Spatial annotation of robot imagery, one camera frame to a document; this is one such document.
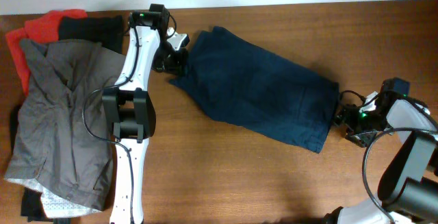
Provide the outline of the navy blue shorts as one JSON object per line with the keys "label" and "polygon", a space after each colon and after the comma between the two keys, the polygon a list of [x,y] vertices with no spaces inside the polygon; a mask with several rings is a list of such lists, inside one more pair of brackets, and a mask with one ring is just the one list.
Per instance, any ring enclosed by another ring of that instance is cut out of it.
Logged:
{"label": "navy blue shorts", "polygon": [[184,75],[170,83],[215,121],[320,153],[339,84],[215,26],[199,34]]}

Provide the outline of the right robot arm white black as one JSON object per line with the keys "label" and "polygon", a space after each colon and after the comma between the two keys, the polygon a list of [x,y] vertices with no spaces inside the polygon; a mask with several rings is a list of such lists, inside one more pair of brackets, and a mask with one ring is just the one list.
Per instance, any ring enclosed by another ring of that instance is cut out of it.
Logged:
{"label": "right robot arm white black", "polygon": [[[437,222],[437,182],[424,176],[426,171],[437,173],[437,122],[409,90],[408,81],[394,77],[386,79],[379,92],[360,96],[361,105],[342,105],[335,124],[345,125],[345,138],[365,149],[361,176],[368,198],[333,210],[323,223]],[[380,138],[393,134],[402,146],[373,193],[367,178],[371,149]]]}

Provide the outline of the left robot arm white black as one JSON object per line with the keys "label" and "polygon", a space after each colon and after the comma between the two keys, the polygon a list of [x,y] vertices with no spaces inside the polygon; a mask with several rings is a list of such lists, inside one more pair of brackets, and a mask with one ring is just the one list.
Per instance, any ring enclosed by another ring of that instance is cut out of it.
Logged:
{"label": "left robot arm white black", "polygon": [[142,181],[156,113],[148,84],[151,71],[182,75],[190,39],[169,24],[175,18],[162,4],[129,15],[129,48],[123,69],[112,86],[99,89],[111,138],[116,148],[115,195],[109,223],[143,223]]}

